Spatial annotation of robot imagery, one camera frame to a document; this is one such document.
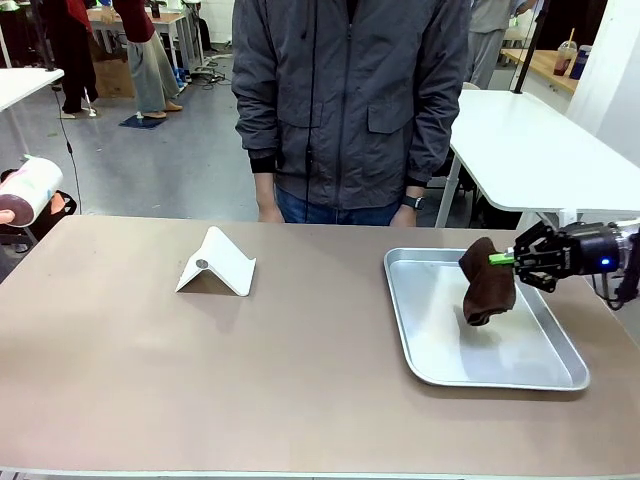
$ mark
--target khaki pants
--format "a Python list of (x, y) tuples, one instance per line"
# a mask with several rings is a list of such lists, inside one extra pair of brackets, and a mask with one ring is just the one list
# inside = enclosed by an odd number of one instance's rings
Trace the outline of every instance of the khaki pants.
[(500, 56), (504, 34), (504, 30), (495, 30), (489, 33), (469, 32), (467, 82), (473, 83), (482, 90), (489, 88), (493, 71), (496, 69)]
[(144, 43), (128, 42), (129, 69), (136, 89), (138, 111), (162, 112), (165, 100), (180, 89), (157, 32)]

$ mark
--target wristwatch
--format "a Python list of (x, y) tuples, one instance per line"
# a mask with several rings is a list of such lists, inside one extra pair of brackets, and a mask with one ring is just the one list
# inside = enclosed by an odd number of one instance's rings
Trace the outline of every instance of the wristwatch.
[(413, 208), (414, 210), (422, 210), (424, 209), (424, 198), (422, 197), (413, 198), (408, 195), (405, 195), (405, 197), (402, 199), (402, 204), (407, 205)]

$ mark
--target hand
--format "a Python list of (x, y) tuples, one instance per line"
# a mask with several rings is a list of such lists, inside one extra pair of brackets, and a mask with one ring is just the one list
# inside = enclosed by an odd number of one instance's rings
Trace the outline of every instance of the hand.
[(116, 11), (112, 7), (102, 6), (100, 10), (100, 21), (110, 25), (116, 21)]
[(390, 227), (415, 227), (418, 212), (407, 205), (401, 205), (391, 220)]
[(11, 223), (16, 218), (16, 214), (11, 210), (2, 210), (0, 211), (0, 225), (4, 225), (5, 223)]
[(284, 217), (277, 205), (259, 207), (258, 221), (262, 223), (284, 223)]

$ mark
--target jacket cuff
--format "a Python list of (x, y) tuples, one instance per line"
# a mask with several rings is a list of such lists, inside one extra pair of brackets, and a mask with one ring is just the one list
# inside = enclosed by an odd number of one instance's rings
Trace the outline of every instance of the jacket cuff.
[(252, 173), (276, 173), (276, 155), (271, 150), (249, 150)]
[(427, 188), (427, 183), (429, 183), (429, 180), (427, 181), (422, 181), (422, 180), (416, 180), (415, 178), (407, 175), (404, 183), (407, 187), (422, 187), (422, 188)]

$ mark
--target aluminum baking tray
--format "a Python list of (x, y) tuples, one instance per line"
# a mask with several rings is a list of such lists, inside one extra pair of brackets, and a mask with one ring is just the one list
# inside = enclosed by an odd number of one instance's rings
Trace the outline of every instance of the aluminum baking tray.
[(540, 293), (516, 282), (515, 308), (471, 327), (465, 250), (398, 248), (385, 255), (393, 308), (409, 368), (434, 385), (579, 391), (589, 370)]

